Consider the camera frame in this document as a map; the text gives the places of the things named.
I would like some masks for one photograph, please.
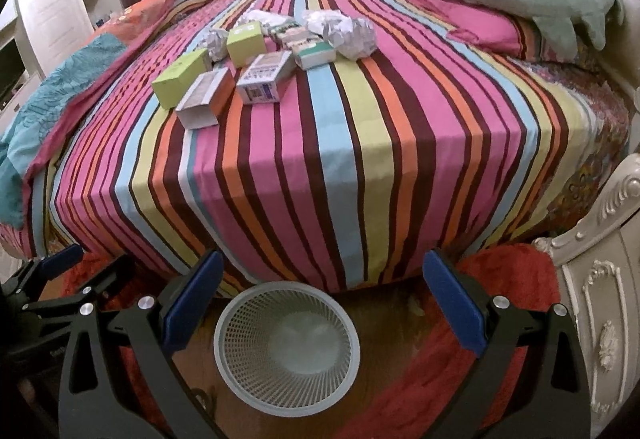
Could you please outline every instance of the crumpled white paper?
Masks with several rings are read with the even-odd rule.
[[[338,53],[352,61],[371,56],[378,48],[376,30],[368,18],[346,17],[329,22],[323,36]]]
[[[260,25],[262,26],[262,34],[264,35],[267,35],[270,29],[277,28],[278,26],[286,24],[287,22],[295,22],[295,19],[293,19],[291,16],[280,15],[279,13],[264,12],[263,10],[251,10],[250,12],[243,13],[240,18],[238,18],[238,21],[236,22],[236,25],[234,27],[237,28],[238,26],[248,24],[249,22],[254,22],[255,20],[260,22]]]
[[[339,22],[349,18],[348,16],[343,15],[339,10],[305,10],[302,12],[300,17],[302,18],[302,23],[305,28],[320,36],[324,35],[324,28],[329,23]]]
[[[198,49],[206,49],[212,62],[220,62],[229,55],[226,49],[227,38],[229,38],[229,32],[226,29],[210,28],[198,44]]]

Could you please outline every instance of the striped bedsheet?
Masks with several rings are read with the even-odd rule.
[[[219,127],[185,131],[151,82],[251,8],[366,16],[380,50],[297,70],[280,104],[234,95]],[[404,0],[214,0],[114,81],[37,178],[33,247],[126,250],[167,277],[219,247],[223,294],[278,279],[338,292],[415,275],[436,245],[471,253],[572,225],[622,158],[622,99],[447,29]]]

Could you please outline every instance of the green box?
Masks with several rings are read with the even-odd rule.
[[[259,54],[267,52],[260,22],[249,22],[229,32],[226,48],[236,69],[248,66]]]
[[[160,106],[167,111],[177,107],[196,78],[208,71],[211,59],[206,49],[183,54],[151,83]]]

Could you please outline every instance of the teal blanket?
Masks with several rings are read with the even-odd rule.
[[[126,50],[112,34],[102,34],[76,51],[31,95],[0,140],[0,223],[21,229],[22,178],[42,142],[69,102],[87,90]]]

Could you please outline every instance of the silver bolt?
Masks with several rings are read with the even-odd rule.
[[[554,313],[556,313],[558,316],[566,316],[566,307],[562,304],[556,304],[554,305]]]
[[[156,304],[156,301],[152,296],[143,296],[138,300],[138,307],[141,309],[151,309]]]
[[[498,295],[494,296],[494,305],[498,309],[507,309],[511,305],[511,302],[509,302],[507,297]]]
[[[80,308],[80,314],[82,316],[89,316],[92,312],[94,312],[94,305],[92,303],[82,304]]]

